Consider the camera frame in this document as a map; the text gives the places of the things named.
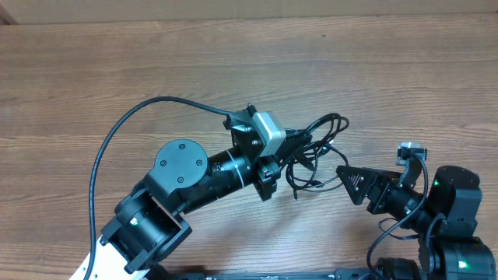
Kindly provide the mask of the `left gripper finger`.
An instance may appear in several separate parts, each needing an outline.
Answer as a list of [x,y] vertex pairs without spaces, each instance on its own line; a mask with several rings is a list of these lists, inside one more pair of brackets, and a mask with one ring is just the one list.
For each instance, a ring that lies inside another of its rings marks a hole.
[[282,149],[298,149],[299,147],[305,146],[306,144],[310,143],[313,138],[311,134],[306,133],[304,130],[287,128],[285,132],[286,138],[282,143]]
[[299,163],[306,169],[311,170],[311,160],[306,156],[307,150],[308,146],[302,145],[295,149],[291,149],[288,152],[284,152],[278,163],[279,169],[283,170],[285,166]]

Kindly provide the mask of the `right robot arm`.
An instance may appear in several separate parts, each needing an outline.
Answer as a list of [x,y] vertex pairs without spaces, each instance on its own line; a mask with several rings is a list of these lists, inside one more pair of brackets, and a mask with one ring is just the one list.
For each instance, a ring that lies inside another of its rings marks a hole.
[[[352,202],[368,199],[368,212],[389,214],[395,224],[366,255],[368,279],[495,279],[492,251],[475,235],[482,200],[480,178],[459,166],[441,166],[430,179],[423,157],[405,160],[405,172],[338,166],[338,178]],[[396,229],[414,231],[418,261],[381,257],[373,250]]]

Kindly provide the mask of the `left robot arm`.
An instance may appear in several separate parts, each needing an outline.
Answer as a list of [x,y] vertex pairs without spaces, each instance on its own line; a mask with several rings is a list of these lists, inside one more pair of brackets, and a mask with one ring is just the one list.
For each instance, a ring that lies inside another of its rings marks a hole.
[[189,139],[165,144],[153,168],[121,200],[74,279],[144,279],[191,234],[184,215],[249,185],[267,201],[282,168],[310,143],[311,129],[286,129],[249,105],[225,116],[232,146],[214,156]]

